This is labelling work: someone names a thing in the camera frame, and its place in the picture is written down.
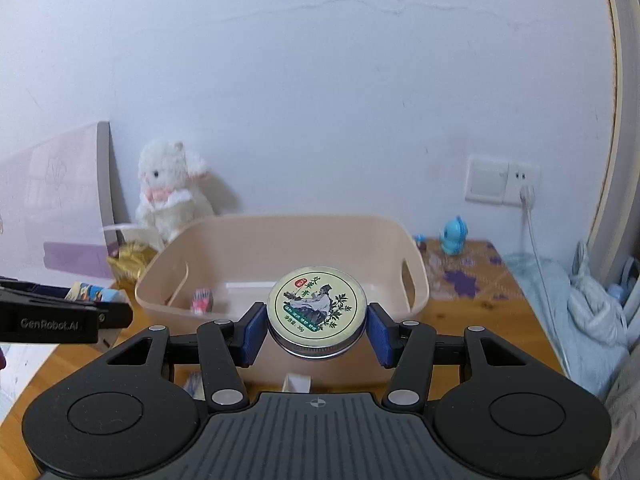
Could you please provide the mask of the blue cartoon figurine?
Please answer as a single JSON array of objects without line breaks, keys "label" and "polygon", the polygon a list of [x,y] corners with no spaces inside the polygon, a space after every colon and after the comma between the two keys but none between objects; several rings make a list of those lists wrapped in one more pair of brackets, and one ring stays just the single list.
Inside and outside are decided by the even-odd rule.
[{"label": "blue cartoon figurine", "polygon": [[440,233],[440,248],[446,255],[456,256],[462,253],[468,236],[468,227],[464,220],[457,216],[449,220]]}]

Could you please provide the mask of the small mushroom figurine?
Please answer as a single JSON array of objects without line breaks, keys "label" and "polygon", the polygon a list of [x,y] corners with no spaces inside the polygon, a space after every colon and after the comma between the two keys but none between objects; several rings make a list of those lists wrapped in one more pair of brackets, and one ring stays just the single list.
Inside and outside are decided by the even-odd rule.
[{"label": "small mushroom figurine", "polygon": [[420,250],[420,252],[426,251],[426,237],[424,235],[416,235],[413,237],[416,242],[416,247]]}]

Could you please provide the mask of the pink purple headboard panel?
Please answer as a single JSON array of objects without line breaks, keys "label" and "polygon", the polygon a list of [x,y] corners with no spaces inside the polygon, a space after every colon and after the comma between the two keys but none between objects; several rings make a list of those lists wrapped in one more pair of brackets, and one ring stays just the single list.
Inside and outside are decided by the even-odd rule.
[{"label": "pink purple headboard panel", "polygon": [[1,274],[70,286],[113,281],[107,256],[117,248],[111,131],[96,122],[1,161]]}]

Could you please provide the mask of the tall Sanrio cartoon box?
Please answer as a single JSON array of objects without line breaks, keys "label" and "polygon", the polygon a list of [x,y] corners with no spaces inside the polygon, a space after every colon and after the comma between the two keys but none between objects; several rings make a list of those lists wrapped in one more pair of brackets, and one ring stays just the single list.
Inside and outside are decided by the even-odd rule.
[{"label": "tall Sanrio cartoon box", "polygon": [[192,295],[190,311],[196,315],[204,315],[213,311],[214,295],[210,288],[198,288]]}]

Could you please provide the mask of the white wall switch socket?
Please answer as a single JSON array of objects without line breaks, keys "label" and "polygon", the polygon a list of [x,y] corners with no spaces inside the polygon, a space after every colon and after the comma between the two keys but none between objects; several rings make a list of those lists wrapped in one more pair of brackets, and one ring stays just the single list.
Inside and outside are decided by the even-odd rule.
[{"label": "white wall switch socket", "polygon": [[501,206],[524,206],[524,191],[537,192],[538,166],[471,157],[466,168],[464,197],[468,202]]}]

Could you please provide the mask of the black star box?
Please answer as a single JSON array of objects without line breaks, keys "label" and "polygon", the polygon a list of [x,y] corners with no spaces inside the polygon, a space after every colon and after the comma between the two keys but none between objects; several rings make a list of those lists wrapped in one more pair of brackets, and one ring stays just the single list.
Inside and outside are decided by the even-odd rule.
[{"label": "black star box", "polygon": [[282,392],[310,393],[311,377],[307,375],[288,373],[285,375]]}]

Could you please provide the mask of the light blue crumpled bedding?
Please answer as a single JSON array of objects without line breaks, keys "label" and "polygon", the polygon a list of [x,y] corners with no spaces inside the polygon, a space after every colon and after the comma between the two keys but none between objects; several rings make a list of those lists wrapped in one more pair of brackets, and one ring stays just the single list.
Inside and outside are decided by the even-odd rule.
[{"label": "light blue crumpled bedding", "polygon": [[504,258],[573,382],[600,399],[629,356],[623,307],[591,275],[587,245],[580,242],[572,270],[532,254]]}]

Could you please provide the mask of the white shelf unit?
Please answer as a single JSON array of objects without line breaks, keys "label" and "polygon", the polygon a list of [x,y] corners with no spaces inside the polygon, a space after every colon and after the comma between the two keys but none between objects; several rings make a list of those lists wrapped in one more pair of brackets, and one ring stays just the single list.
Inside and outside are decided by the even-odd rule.
[{"label": "white shelf unit", "polygon": [[593,276],[616,281],[639,250],[639,0],[606,0],[612,25],[612,134],[588,238]]}]

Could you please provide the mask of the purple star sticker mat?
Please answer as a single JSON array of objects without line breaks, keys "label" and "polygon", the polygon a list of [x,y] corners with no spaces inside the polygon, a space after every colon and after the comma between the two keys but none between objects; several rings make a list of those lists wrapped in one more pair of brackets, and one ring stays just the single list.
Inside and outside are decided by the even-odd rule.
[{"label": "purple star sticker mat", "polygon": [[468,240],[459,255],[447,255],[436,238],[418,244],[431,297],[495,302],[520,300],[523,293],[502,255],[488,240]]}]

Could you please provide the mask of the round balm tin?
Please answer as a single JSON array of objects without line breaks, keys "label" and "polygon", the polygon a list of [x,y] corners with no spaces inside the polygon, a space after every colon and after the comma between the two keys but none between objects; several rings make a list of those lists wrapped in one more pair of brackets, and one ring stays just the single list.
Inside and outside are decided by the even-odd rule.
[{"label": "round balm tin", "polygon": [[352,276],[330,266],[307,266],[286,274],[270,290],[270,335],[292,356],[332,359],[361,337],[367,306]]}]

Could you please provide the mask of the white plush lamb toy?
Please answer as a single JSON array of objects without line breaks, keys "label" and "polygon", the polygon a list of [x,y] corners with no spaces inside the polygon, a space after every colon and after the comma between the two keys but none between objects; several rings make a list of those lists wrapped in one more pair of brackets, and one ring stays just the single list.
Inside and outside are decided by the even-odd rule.
[{"label": "white plush lamb toy", "polygon": [[137,222],[169,244],[192,222],[214,214],[201,190],[201,182],[211,175],[205,159],[182,142],[146,144],[138,163]]}]

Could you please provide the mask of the pink plastic storage bin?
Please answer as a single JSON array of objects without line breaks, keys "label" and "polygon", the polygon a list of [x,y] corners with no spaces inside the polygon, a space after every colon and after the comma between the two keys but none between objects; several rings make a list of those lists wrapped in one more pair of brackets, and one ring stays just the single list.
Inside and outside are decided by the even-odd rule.
[{"label": "pink plastic storage bin", "polygon": [[[183,335],[215,318],[238,320],[286,274],[307,266],[349,274],[395,321],[419,316],[430,296],[412,237],[372,216],[208,217],[152,260],[134,294],[151,323]],[[213,291],[212,312],[190,311],[198,288]]]}]

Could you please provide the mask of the colourful cartoon card pack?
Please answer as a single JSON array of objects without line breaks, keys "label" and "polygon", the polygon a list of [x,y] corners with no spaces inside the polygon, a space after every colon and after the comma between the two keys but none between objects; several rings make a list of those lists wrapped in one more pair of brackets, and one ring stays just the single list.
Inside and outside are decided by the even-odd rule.
[{"label": "colourful cartoon card pack", "polygon": [[75,282],[68,292],[66,292],[65,300],[129,304],[126,292],[123,290],[101,287],[85,282]]}]

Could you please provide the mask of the small white card box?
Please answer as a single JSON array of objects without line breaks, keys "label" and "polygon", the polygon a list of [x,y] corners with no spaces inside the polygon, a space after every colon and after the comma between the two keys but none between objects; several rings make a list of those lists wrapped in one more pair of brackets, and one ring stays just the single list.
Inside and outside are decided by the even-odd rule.
[{"label": "small white card box", "polygon": [[204,384],[202,374],[199,372],[190,373],[183,389],[189,393],[194,400],[205,401]]}]

